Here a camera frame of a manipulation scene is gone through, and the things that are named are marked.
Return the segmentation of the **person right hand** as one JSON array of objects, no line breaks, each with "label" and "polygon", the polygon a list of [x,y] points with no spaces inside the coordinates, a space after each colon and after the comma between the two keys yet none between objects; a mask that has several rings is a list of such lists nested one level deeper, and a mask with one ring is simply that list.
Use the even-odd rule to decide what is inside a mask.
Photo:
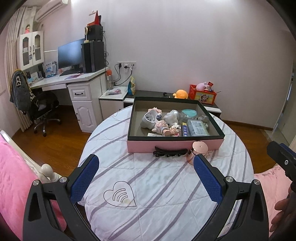
[{"label": "person right hand", "polygon": [[285,211],[287,209],[291,193],[293,193],[293,190],[291,190],[291,188],[289,188],[288,189],[288,197],[275,204],[274,209],[277,211],[280,211],[280,212],[272,219],[271,228],[269,229],[270,232],[274,232],[278,228],[279,222],[282,220],[282,218],[285,214]]}]

